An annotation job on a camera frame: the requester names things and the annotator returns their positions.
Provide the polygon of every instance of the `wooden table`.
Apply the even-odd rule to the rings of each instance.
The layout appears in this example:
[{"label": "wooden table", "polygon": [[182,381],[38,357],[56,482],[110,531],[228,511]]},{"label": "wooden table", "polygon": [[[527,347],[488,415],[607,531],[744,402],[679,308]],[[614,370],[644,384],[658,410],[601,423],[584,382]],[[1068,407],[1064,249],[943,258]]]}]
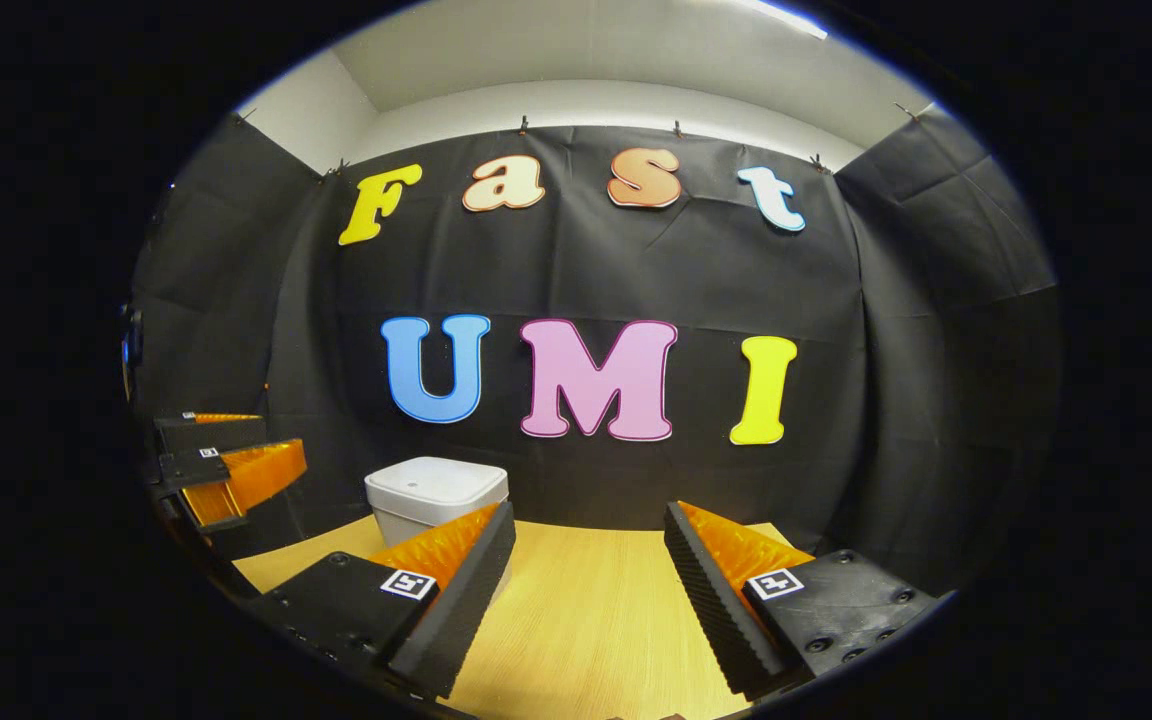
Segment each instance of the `wooden table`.
[{"label": "wooden table", "polygon": [[[484,720],[702,720],[749,707],[723,682],[664,532],[515,525],[513,577],[445,705]],[[750,528],[786,541],[771,524]],[[234,564],[266,592],[332,551],[382,548],[367,516]]]}]

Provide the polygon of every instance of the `cutout letter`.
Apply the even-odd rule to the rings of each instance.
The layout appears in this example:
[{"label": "cutout letter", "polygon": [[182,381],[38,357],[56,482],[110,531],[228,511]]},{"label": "cutout letter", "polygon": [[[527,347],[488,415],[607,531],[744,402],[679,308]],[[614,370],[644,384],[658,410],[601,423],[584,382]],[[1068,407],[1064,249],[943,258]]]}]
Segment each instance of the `cutout letter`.
[{"label": "cutout letter", "polygon": [[389,347],[389,395],[397,409],[426,423],[456,423],[479,406],[482,372],[479,340],[492,329],[483,314],[453,314],[444,320],[444,334],[452,338],[452,394],[437,397],[420,381],[420,339],[429,323],[420,318],[392,318],[380,325]]},{"label": "cutout letter", "polygon": [[607,361],[599,367],[567,320],[535,320],[522,325],[522,340],[531,346],[531,415],[522,432],[535,437],[567,434],[558,414],[558,393],[567,397],[579,432],[598,432],[602,416],[620,393],[616,419],[607,424],[612,437],[628,441],[658,441],[673,432],[664,418],[664,362],[679,329],[668,323],[635,320],[627,324]]},{"label": "cutout letter", "polygon": [[767,168],[736,170],[736,177],[755,187],[755,202],[758,202],[758,210],[761,210],[770,223],[788,232],[799,232],[808,227],[803,215],[791,213],[790,206],[786,205],[786,197],[794,197],[790,183],[776,179],[776,174]]},{"label": "cutout letter", "polygon": [[740,350],[749,357],[749,389],[745,412],[732,429],[732,445],[772,445],[785,437],[781,424],[781,397],[785,373],[799,348],[785,338],[745,338]]},{"label": "cutout letter", "polygon": [[612,158],[607,195],[623,209],[667,209],[682,195],[673,177],[679,159],[668,150],[631,147]]},{"label": "cutout letter", "polygon": [[531,156],[505,156],[488,160],[473,170],[473,179],[479,182],[465,190],[461,202],[465,204],[465,210],[473,210],[475,213],[485,213],[502,205],[525,209],[545,196],[545,188],[540,187],[540,161]]},{"label": "cutout letter", "polygon": [[397,209],[403,185],[417,182],[420,182],[419,165],[407,165],[406,168],[362,179],[358,183],[358,200],[353,205],[353,217],[349,218],[349,227],[340,233],[340,245],[378,236],[380,225],[376,223],[376,211],[380,210],[380,218],[388,218],[394,209]]}]

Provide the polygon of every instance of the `white box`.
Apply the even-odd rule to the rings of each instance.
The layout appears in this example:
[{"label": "white box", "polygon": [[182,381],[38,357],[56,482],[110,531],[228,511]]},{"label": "white box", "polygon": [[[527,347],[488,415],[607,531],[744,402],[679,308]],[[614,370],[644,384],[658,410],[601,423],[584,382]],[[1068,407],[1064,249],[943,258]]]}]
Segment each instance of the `white box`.
[{"label": "white box", "polygon": [[[444,457],[414,457],[367,475],[364,484],[385,547],[509,498],[502,468]],[[492,602],[509,579],[503,567]]]}]

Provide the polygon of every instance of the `white ceiling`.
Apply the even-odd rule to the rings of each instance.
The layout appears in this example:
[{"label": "white ceiling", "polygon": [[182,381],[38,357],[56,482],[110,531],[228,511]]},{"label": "white ceiling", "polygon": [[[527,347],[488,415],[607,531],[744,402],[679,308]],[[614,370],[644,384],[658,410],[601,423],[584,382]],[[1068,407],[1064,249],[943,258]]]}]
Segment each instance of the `white ceiling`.
[{"label": "white ceiling", "polygon": [[381,113],[502,83],[616,79],[730,97],[870,147],[909,119],[892,103],[932,101],[835,35],[732,0],[433,0],[334,51]]}]

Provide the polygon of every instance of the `blue letter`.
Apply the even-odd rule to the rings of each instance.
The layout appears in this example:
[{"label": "blue letter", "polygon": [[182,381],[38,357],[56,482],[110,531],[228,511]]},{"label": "blue letter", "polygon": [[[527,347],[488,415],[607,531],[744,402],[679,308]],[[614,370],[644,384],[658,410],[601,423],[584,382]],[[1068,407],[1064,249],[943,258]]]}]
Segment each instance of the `blue letter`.
[{"label": "blue letter", "polygon": [[483,314],[453,314],[444,320],[444,334],[452,338],[452,394],[435,397],[420,381],[420,339],[429,323],[420,318],[392,318],[380,325],[389,347],[389,395],[397,409],[426,423],[456,423],[479,406],[482,373],[479,340],[492,329]]},{"label": "blue letter", "polygon": [[776,179],[776,174],[767,168],[744,168],[736,170],[736,177],[742,179],[755,187],[755,202],[758,202],[758,210],[763,211],[763,217],[768,219],[778,228],[786,228],[788,232],[799,232],[808,227],[803,215],[791,213],[785,204],[786,196],[794,196],[794,188],[790,183]]}]

